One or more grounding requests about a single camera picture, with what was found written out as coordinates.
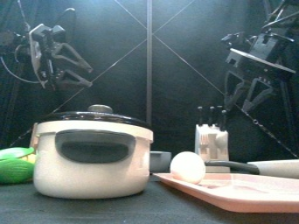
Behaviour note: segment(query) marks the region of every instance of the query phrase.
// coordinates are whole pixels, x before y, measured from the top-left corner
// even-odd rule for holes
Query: white egg
[[[171,174],[173,179],[199,184],[205,175],[201,157],[191,151],[179,153],[171,162]]]

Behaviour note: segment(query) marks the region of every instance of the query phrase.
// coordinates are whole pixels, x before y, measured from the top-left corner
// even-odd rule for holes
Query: pink tray
[[[299,179],[207,173],[195,185],[156,173],[168,186],[231,212],[299,213]]]

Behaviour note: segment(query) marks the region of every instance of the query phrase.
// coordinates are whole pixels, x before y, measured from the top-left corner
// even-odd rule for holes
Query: metal rod
[[[146,102],[145,121],[152,124],[152,0],[146,0]]]

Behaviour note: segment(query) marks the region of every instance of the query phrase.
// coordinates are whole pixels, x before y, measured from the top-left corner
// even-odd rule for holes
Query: black backdrop
[[[1,32],[24,34],[17,1],[0,3]],[[1,65],[0,147],[8,147],[54,109],[81,111],[92,104],[105,104],[114,113],[145,120],[146,1],[22,0],[21,4],[32,28],[58,24],[66,30],[70,45],[93,67],[85,76],[93,85],[70,98],[74,90],[42,90],[38,84],[13,78]],[[69,7],[76,14],[60,17]],[[152,151],[175,155],[193,150],[196,108],[223,105],[229,52],[220,39],[241,31],[257,35],[265,19],[260,0],[153,0]],[[4,60],[14,73],[34,80],[29,62],[16,64],[10,54]],[[273,107],[281,113],[283,107]],[[231,160],[292,158],[237,109],[228,114],[228,134]],[[29,138],[30,134],[14,146],[26,146]]]

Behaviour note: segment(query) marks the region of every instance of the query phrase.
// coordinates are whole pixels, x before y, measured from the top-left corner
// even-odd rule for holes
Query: table
[[[114,199],[57,199],[33,183],[0,185],[0,223],[299,223],[299,213],[232,213],[177,191],[151,176],[136,195]]]

